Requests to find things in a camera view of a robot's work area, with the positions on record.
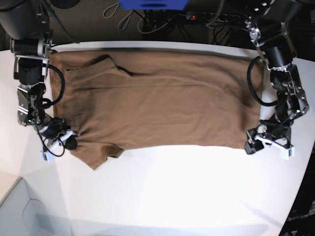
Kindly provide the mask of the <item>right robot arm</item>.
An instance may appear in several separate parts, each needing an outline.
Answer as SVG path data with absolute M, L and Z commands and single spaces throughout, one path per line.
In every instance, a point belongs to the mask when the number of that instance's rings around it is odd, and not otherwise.
M 53 151 L 77 147 L 76 133 L 63 118 L 51 117 L 45 111 L 59 103 L 65 91 L 63 73 L 50 64 L 48 53 L 53 47 L 49 20 L 53 18 L 66 37 L 76 43 L 50 6 L 50 0 L 2 0 L 0 24 L 11 37 L 10 50 L 15 57 L 13 77 L 17 87 L 18 123 L 32 126 L 42 143 L 40 157 L 50 161 L 57 157 Z M 60 78 L 60 93 L 55 100 L 44 97 L 45 79 L 52 70 Z

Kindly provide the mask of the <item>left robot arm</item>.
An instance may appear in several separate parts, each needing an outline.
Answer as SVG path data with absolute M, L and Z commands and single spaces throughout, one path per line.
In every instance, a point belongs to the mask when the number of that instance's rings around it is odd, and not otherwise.
M 281 150 L 284 157 L 294 154 L 291 144 L 291 126 L 309 110 L 297 66 L 293 59 L 297 53 L 287 30 L 287 24 L 304 5 L 313 0 L 243 0 L 238 5 L 244 11 L 244 27 L 258 52 L 249 64 L 247 83 L 254 99 L 264 107 L 274 107 L 268 120 L 261 120 L 256 128 L 247 131 L 245 151 L 254 154 L 265 145 Z M 253 88 L 253 66 L 261 61 L 270 74 L 270 85 L 277 100 L 264 102 Z

